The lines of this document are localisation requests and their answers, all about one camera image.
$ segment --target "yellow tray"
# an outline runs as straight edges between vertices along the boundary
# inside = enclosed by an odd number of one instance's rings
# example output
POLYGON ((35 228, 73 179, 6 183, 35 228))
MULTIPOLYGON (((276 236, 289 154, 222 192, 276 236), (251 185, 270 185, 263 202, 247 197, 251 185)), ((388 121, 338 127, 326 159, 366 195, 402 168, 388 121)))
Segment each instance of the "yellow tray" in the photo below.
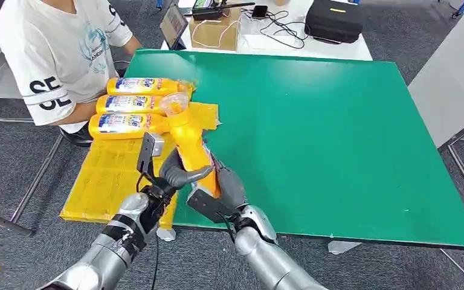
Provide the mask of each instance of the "yellow tray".
MULTIPOLYGON (((189 109, 204 129, 214 130, 219 124, 218 106, 191 102, 189 109)), ((175 147, 170 134, 163 134, 163 154, 153 159, 154 172, 175 147)), ((60 217, 67 221, 108 222, 122 200, 136 191, 140 174, 136 171, 142 139, 96 140, 81 166, 60 217)), ((141 186, 148 184, 144 179, 141 186)), ((171 228, 174 198, 160 221, 161 227, 171 228)))

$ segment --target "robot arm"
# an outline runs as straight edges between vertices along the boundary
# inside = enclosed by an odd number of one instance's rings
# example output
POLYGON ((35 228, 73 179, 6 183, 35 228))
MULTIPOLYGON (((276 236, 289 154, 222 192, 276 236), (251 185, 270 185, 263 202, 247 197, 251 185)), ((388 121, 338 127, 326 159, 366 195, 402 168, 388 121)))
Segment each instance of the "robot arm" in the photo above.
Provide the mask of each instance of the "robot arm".
POLYGON ((138 171, 152 185, 126 197, 88 252, 75 265, 38 290, 115 289, 134 257, 155 235, 159 219, 176 190, 212 171, 211 167, 194 172, 183 171, 174 151, 163 164, 161 177, 154 177, 152 156, 160 155, 163 143, 161 137, 145 134, 138 171))
POLYGON ((187 204, 215 223, 234 225, 236 251, 246 258, 266 289, 327 290, 279 247, 277 234, 266 214, 246 202, 239 177, 213 159, 221 196, 215 199, 205 188, 196 187, 189 194, 187 204))
POLYGON ((236 251, 266 289, 327 290, 278 246, 276 232, 260 208, 246 205, 236 219, 236 251))
MULTIPOLYGON (((152 185, 126 197, 88 252, 38 290, 115 289, 134 257, 150 236, 155 235, 158 221, 176 190, 212 171, 209 166, 194 172, 184 171, 177 152, 173 151, 161 166, 160 177, 154 177, 152 156, 160 155, 162 146, 161 137, 145 134, 138 171, 152 185)), ((278 246, 276 232, 264 212, 246 203, 237 175, 216 158, 214 166, 222 193, 220 198, 213 198, 197 186, 189 194, 187 204, 214 222, 233 224, 236 251, 246 258, 266 289, 327 290, 278 246)))

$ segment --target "person's arm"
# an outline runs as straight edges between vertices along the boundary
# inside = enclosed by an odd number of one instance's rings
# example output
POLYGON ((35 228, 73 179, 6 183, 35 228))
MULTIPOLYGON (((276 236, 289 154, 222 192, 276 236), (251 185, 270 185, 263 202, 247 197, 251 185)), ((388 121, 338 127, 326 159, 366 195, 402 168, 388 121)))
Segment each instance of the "person's arm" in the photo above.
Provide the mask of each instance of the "person's arm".
POLYGON ((54 123, 50 123, 49 125, 65 125, 65 124, 75 124, 83 121, 88 121, 91 116, 95 115, 97 112, 95 111, 95 106, 97 105, 96 101, 92 101, 91 103, 79 103, 76 104, 72 113, 69 116, 56 121, 54 123))
POLYGON ((128 55, 133 55, 134 51, 136 51, 138 48, 141 48, 141 43, 134 35, 123 46, 123 49, 128 55))
POLYGON ((129 27, 120 19, 120 15, 108 2, 108 0, 97 0, 97 11, 106 24, 106 35, 109 44, 114 47, 123 47, 126 53, 133 55, 141 43, 132 34, 129 27))

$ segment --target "green table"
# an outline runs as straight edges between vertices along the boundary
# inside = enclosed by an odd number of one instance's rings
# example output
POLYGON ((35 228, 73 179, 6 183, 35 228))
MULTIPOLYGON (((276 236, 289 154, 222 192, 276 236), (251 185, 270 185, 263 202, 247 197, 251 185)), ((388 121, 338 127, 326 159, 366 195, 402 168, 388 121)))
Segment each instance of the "green table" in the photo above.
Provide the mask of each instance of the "green table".
MULTIPOLYGON (((219 105, 208 146, 277 232, 464 249, 464 204, 394 63, 138 50, 126 76, 219 105)), ((175 224, 221 226, 186 198, 175 224)))

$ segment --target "black bag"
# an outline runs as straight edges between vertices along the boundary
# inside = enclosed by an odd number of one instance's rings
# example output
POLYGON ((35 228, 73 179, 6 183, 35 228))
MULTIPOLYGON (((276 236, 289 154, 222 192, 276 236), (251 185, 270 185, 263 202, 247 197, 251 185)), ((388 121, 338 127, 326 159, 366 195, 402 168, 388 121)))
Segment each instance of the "black bag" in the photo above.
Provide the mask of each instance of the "black bag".
POLYGON ((305 33, 316 39, 352 43, 364 27, 358 5, 316 0, 305 19, 305 33))

